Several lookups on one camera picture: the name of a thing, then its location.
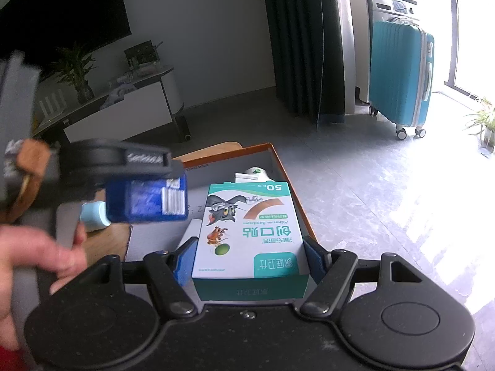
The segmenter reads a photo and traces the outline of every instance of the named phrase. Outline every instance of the wooden table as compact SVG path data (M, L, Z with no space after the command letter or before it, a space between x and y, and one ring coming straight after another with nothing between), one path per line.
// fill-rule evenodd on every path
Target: wooden table
M209 146L195 152L175 158L187 162L193 159L216 155L218 153L231 152L242 149L238 142L224 142L218 145ZM105 190L96 193L95 201L105 200ZM127 223L112 223L110 226L97 232L88 233L88 240L83 244L88 258L88 265L94 264L97 260L109 254L117 254L124 258L129 244L132 225Z

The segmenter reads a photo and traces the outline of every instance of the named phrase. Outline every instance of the gray marble floor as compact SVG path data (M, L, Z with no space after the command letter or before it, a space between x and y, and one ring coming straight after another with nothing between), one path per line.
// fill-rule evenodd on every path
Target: gray marble floor
M361 258L394 251L464 303L476 325L467 370L495 370L495 161L463 130L469 110L432 95L424 139L405 141L367 107L318 131L273 90L185 112L192 140L175 155L224 141L274 144L319 242Z

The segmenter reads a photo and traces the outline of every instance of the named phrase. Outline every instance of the screw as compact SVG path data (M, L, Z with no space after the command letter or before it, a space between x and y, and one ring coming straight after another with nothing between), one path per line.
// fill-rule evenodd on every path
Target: screw
M170 304L169 308L172 313L182 317L184 315L189 315L195 310L194 305L185 301L176 301L175 303Z
M256 313L254 311L241 311L241 315L244 319L254 319L256 318Z
M330 307L325 303L308 301L301 307L301 312L308 317L323 318L326 317Z

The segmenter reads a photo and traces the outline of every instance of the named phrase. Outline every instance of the gray wall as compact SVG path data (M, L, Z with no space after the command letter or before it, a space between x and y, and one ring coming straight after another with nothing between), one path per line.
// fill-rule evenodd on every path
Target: gray wall
M275 84L264 0L124 2L132 35L93 54L98 68L88 74L88 81L95 95L128 70L124 49L147 40L163 41L160 58L175 66L186 107ZM37 100L52 83L41 85ZM75 93L67 94L71 106Z

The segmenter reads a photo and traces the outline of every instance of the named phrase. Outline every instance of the television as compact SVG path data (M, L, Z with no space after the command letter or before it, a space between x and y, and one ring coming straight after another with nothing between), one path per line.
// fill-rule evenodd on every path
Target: television
M57 47L94 51L131 34L124 0L10 0L0 9L0 58L13 50L46 76Z

